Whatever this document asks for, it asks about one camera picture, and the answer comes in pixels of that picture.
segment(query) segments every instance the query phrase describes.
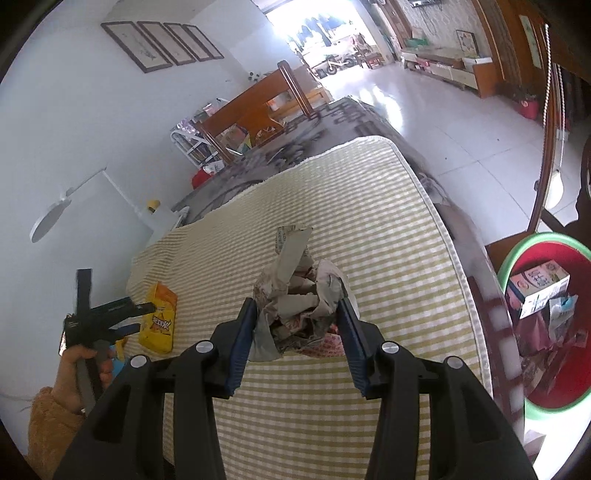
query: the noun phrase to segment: yellow object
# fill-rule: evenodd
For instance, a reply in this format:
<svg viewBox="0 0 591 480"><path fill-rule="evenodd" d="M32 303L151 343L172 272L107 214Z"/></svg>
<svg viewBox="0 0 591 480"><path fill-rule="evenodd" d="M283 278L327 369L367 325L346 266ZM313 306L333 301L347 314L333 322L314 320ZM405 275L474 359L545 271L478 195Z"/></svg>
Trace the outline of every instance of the yellow object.
<svg viewBox="0 0 591 480"><path fill-rule="evenodd" d="M146 301L152 302L156 306L156 311L142 318L139 344L162 355L170 353L173 349L177 296L158 282L148 291Z"/></svg>
<svg viewBox="0 0 591 480"><path fill-rule="evenodd" d="M125 362L125 352L123 351L123 348L125 347L126 343L127 343L127 337L123 337L121 340L117 340L115 342L115 351L117 353L117 360L119 360L120 362Z"/></svg>
<svg viewBox="0 0 591 480"><path fill-rule="evenodd" d="M150 200L146 206L150 212L154 213L160 206L160 200Z"/></svg>

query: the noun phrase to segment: wooden door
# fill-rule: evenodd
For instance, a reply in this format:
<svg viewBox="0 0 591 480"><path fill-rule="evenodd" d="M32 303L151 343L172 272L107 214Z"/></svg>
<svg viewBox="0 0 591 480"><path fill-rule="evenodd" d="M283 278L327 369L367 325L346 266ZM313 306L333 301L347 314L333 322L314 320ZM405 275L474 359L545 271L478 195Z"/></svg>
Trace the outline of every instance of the wooden door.
<svg viewBox="0 0 591 480"><path fill-rule="evenodd" d="M382 12L384 12L386 15L390 26L396 33L398 43L400 43L400 46L404 48L406 46L404 40L412 38L413 32L410 27L410 23L408 23L406 15L404 15L396 1L397 0L384 0L384 4L379 2L378 5L380 9L382 9Z"/></svg>

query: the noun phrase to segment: human hand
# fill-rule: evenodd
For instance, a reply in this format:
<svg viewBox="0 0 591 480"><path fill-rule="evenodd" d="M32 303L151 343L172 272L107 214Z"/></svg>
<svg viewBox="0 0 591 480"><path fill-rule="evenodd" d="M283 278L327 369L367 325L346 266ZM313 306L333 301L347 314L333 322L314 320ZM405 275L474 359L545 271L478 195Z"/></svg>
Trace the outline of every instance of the human hand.
<svg viewBox="0 0 591 480"><path fill-rule="evenodd" d="M96 350L76 345L64 350L60 366L57 369L56 383L51 395L66 410L80 413L83 408L82 398L76 381L76 361L96 357ZM109 350L109 358L99 365L100 381L107 388L113 381L113 351Z"/></svg>

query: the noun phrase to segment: cardboard box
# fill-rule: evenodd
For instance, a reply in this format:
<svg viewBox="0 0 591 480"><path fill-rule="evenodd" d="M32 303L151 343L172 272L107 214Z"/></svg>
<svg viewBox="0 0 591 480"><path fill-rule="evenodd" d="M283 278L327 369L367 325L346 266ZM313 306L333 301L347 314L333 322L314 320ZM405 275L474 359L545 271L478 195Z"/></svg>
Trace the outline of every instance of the cardboard box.
<svg viewBox="0 0 591 480"><path fill-rule="evenodd" d="M566 292L570 275L554 260L550 260L509 279L508 289L521 303L519 318L543 309L552 299Z"/></svg>

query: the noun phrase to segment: crumpled newspaper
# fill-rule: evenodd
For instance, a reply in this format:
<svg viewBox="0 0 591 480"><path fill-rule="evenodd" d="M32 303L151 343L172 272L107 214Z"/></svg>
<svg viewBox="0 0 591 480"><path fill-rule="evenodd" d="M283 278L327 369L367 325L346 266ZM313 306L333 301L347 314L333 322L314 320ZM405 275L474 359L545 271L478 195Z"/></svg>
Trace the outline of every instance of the crumpled newspaper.
<svg viewBox="0 0 591 480"><path fill-rule="evenodd" d="M307 243L312 228L277 229L277 258L263 268L253 288L259 311L249 360L268 362L287 351L308 356L344 355L336 307L345 296L359 309L347 276L330 260L314 260Z"/></svg>

